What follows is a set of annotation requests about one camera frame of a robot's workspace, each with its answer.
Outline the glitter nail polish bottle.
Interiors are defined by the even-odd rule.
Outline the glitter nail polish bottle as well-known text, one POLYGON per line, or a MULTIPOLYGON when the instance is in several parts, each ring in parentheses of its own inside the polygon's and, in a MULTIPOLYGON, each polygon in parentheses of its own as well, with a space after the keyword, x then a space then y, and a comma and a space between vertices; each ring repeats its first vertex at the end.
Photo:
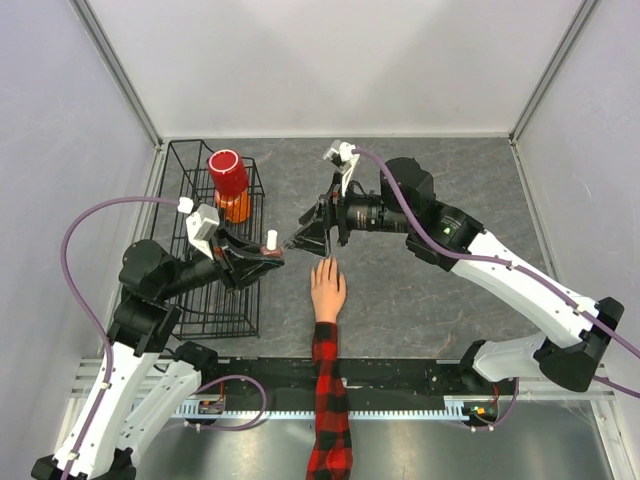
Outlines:
POLYGON ((278 244, 278 232, 269 230, 267 232, 266 242, 261 248, 263 255, 272 258, 281 258, 283 255, 282 248, 278 244))

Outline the white nail polish cap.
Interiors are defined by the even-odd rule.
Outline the white nail polish cap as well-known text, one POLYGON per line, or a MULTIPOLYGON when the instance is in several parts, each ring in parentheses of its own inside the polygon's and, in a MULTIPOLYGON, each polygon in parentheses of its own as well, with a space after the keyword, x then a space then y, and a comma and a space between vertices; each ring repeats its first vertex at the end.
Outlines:
POLYGON ((275 251, 278 248, 278 232, 276 230, 269 230, 267 232, 266 248, 269 251, 275 251))

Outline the red plaid sleeve forearm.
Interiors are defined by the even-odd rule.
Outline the red plaid sleeve forearm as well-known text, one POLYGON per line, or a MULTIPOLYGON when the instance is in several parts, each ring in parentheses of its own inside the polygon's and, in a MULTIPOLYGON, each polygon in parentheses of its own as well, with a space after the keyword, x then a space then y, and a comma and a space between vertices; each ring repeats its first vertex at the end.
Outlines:
POLYGON ((353 465, 352 438, 346 388, 338 371, 338 328, 317 323, 312 341, 312 362, 317 375, 314 410, 328 412, 315 419, 315 442, 307 479, 348 479, 353 465))

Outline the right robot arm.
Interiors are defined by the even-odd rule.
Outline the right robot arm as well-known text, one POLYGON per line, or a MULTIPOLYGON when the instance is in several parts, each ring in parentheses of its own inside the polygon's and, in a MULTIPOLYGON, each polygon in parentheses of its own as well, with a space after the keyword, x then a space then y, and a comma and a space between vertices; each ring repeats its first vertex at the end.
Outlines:
POLYGON ((288 248, 327 257, 333 228, 341 246, 354 231, 403 234, 418 259, 484 288, 539 330, 473 342, 457 371, 465 391, 538 376, 572 392, 588 390, 624 313, 620 302, 579 295, 519 258, 472 216, 438 201, 432 175, 413 158, 386 161, 379 192, 365 192, 350 175, 347 167, 335 172, 328 191, 300 217, 288 248))

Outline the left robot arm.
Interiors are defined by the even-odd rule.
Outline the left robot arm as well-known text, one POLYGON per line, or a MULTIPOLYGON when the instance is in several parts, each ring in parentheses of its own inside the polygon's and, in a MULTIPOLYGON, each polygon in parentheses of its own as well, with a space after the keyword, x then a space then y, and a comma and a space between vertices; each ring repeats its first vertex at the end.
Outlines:
POLYGON ((101 375, 71 433, 59 449, 38 459, 34 479, 132 479, 141 458, 177 408, 191 395, 219 382, 215 351, 194 342, 178 347, 161 380, 140 402, 142 382, 159 360, 183 315, 172 300, 210 283, 240 289, 283 266, 277 233, 260 245, 212 227, 193 240, 182 261, 151 239, 123 255, 121 301, 106 333, 101 375))

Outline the mannequin hand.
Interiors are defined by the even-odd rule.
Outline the mannequin hand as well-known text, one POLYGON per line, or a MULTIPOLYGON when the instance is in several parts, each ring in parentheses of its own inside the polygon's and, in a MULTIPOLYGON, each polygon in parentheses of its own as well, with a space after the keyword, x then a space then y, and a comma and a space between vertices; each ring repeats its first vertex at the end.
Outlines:
POLYGON ((333 257, 320 260, 311 269, 310 281, 315 321, 335 324, 347 295, 346 279, 338 272, 337 260, 333 257))

